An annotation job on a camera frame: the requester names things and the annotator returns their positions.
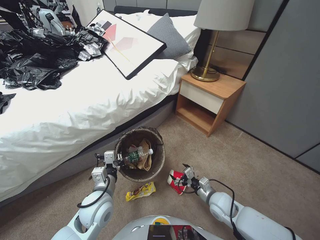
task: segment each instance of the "nightstand drawer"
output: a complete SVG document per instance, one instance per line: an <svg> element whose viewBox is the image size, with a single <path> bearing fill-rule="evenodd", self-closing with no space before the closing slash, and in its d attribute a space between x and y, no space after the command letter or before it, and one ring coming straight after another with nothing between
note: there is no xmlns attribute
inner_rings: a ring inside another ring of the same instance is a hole
<svg viewBox="0 0 320 240"><path fill-rule="evenodd" d="M181 82L180 94L215 114L218 114L223 103L223 99L207 93L186 81Z"/></svg>

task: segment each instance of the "framed picture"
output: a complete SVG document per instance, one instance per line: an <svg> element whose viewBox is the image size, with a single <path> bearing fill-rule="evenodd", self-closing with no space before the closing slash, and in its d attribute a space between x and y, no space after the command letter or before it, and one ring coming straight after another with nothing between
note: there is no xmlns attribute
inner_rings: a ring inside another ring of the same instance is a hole
<svg viewBox="0 0 320 240"><path fill-rule="evenodd" d="M110 42L104 52L127 80L167 47L164 42L105 10L88 26L93 24L104 31L102 37Z"/></svg>

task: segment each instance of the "floor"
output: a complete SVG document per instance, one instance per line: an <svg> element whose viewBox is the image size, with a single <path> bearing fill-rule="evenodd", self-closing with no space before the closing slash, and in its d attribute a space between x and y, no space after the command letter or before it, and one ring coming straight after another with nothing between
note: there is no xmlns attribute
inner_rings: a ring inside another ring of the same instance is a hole
<svg viewBox="0 0 320 240"><path fill-rule="evenodd" d="M217 221L195 194L178 196L167 184L170 169L193 165L200 177L218 179L232 187L236 201L292 228L303 239L319 239L320 175L224 123L207 138L179 117L171 115L159 128L166 162L154 178L157 192L132 202L127 191L139 183L118 175L115 213L98 239L112 239L129 221L155 214L179 217L223 239L232 230ZM0 209L0 239L50 239L77 211L88 195L92 169L32 192ZM213 184L217 191L226 191Z"/></svg>

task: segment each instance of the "plastic bottle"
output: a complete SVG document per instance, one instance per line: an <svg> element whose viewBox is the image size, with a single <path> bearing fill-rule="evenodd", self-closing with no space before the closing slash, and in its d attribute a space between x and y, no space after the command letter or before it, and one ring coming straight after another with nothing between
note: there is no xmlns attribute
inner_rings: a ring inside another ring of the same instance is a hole
<svg viewBox="0 0 320 240"><path fill-rule="evenodd" d="M153 154L153 150L152 149L142 149L142 150L137 150L131 153L128 153L127 155L125 155L124 157L122 157L123 161L125 164L135 164L139 161L140 158L145 158L148 155Z"/></svg>

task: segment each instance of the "green bottle label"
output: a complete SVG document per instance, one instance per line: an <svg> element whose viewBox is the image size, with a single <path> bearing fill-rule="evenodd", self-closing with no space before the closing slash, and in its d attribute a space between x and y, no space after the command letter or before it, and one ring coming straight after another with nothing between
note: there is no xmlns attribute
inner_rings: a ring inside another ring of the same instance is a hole
<svg viewBox="0 0 320 240"><path fill-rule="evenodd" d="M138 151L134 151L134 152L129 153L129 161L130 161L130 163L137 163L139 161Z"/></svg>

